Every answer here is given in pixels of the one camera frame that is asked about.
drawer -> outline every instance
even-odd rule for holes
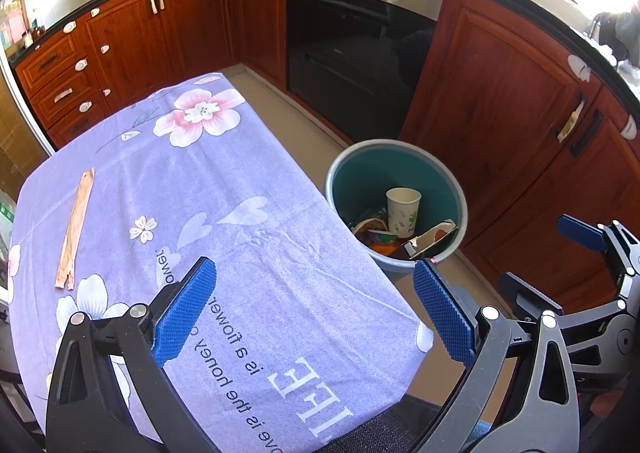
[[[39,47],[15,69],[22,89],[29,99],[66,69],[72,68],[76,62],[86,57],[77,28],[69,34],[57,32]]]
[[[71,67],[31,98],[31,107],[45,128],[50,128],[98,90],[91,65],[82,70]]]
[[[111,115],[111,110],[100,91],[90,94],[82,103],[85,105],[91,103],[91,106],[85,112],[81,112],[79,108],[74,108],[47,130],[51,141],[58,148],[62,148],[65,144],[70,143],[80,134],[84,134],[89,128]]]

oven door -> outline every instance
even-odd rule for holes
[[[289,90],[351,141],[397,139],[435,21],[391,0],[287,0]]]

blue gripper pad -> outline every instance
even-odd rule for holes
[[[604,253],[607,250],[602,231],[577,218],[562,215],[556,223],[556,228],[563,237],[579,243],[590,251]]]
[[[182,287],[162,318],[156,322],[154,347],[151,352],[160,368],[169,359],[178,357],[189,332],[216,287],[215,263],[209,258],[200,260],[201,263],[193,274],[190,271],[182,280],[187,284]]]
[[[476,359],[474,331],[430,264],[418,261],[414,289],[454,361],[469,368]]]

kitchen cabinet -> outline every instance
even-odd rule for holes
[[[176,81],[236,64],[233,0],[158,0]]]
[[[434,38],[401,139],[460,182],[468,242],[561,151],[558,132],[583,101],[587,115],[601,83],[578,79],[564,46],[488,0],[445,0]]]
[[[43,45],[36,41],[30,55],[16,67],[18,80],[28,98],[86,56],[76,24],[67,25],[68,33],[60,30]]]
[[[285,91],[285,0],[235,0],[242,62]]]
[[[511,271],[570,312],[610,299],[614,287],[600,254],[561,237],[555,227],[566,213],[594,225],[619,220],[640,234],[638,143],[620,134],[627,119],[603,88],[540,178],[463,248],[490,282]]]
[[[93,65],[88,59],[60,73],[48,86],[31,98],[31,107],[44,128],[50,128],[66,113],[99,91]]]
[[[101,91],[94,91],[83,99],[82,103],[47,131],[49,137],[58,148],[70,143],[80,134],[97,125],[111,114],[111,110]]]
[[[114,110],[177,81],[158,0],[109,0],[96,9],[78,24],[98,80],[111,91],[108,102]]]

table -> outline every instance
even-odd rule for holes
[[[55,289],[90,168],[76,288]],[[44,162],[20,193],[12,256],[15,354],[43,429],[69,317],[149,303],[199,256],[216,289],[164,369],[223,452],[314,451],[398,401],[424,357],[415,314],[222,74],[160,90]],[[123,359],[113,366],[157,438]]]

